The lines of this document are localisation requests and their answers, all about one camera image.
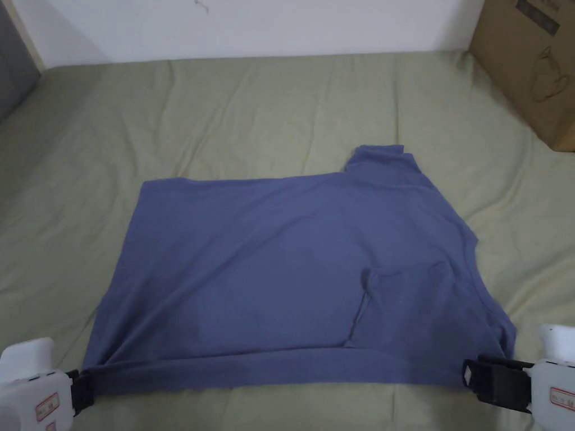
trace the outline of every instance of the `green bedsheet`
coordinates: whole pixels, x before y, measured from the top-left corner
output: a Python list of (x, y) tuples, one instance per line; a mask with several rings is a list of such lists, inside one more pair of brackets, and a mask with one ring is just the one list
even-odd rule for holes
[[(484, 281), (542, 354), (575, 325), (575, 155), (554, 153), (464, 53), (159, 61), (48, 71), (0, 124), (0, 348), (79, 367), (143, 181), (338, 171), (402, 144), (480, 239)], [(78, 430), (530, 429), (435, 387), (311, 384), (100, 399)]]

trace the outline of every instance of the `folded t-shirt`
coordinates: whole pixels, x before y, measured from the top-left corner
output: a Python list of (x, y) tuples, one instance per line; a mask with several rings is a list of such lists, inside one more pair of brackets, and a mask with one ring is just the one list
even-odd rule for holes
[(398, 145), (334, 174), (150, 181), (83, 367), (98, 395), (461, 385), (463, 360), (515, 342), (476, 243)]

